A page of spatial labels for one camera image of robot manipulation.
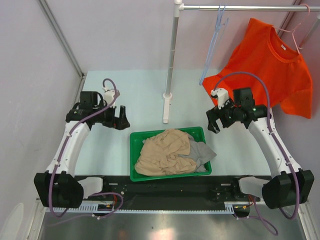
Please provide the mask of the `orange t shirt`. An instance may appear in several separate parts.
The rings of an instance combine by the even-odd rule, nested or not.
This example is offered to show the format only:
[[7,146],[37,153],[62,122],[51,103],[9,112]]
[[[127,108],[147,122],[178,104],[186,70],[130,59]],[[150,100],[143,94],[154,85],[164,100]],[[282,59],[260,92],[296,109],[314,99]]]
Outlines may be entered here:
[[251,18],[243,40],[226,66],[203,81],[210,94],[216,85],[231,95],[251,88],[257,105],[280,105],[289,115],[311,118],[313,81],[302,54],[289,48],[268,23]]

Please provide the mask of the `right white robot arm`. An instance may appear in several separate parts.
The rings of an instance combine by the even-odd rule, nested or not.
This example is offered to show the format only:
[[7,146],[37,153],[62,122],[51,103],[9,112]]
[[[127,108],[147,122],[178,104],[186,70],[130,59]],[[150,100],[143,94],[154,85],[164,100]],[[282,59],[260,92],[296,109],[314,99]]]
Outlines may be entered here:
[[210,93],[217,105],[206,112],[208,130],[219,133],[217,121],[223,128],[242,123],[258,143],[270,170],[271,180],[243,176],[230,188],[231,196],[242,201],[248,195],[262,198],[270,209],[280,209],[307,201],[315,177],[303,170],[281,140],[269,108],[257,105],[250,88],[239,88],[229,97],[224,88]]

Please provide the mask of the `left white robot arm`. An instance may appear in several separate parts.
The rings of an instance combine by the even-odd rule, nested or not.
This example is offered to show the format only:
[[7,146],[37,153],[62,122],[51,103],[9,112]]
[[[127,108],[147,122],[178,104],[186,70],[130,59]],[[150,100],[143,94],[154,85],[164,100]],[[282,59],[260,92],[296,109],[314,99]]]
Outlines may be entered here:
[[34,177],[34,185],[42,204],[47,208],[78,208],[83,199],[95,195],[100,200],[110,196],[111,188],[101,177],[75,179],[75,168],[81,148],[93,125],[124,130],[130,127],[125,106],[120,106],[116,116],[115,101],[120,92],[105,89],[82,91],[79,102],[67,113],[62,140],[53,160],[43,173]]

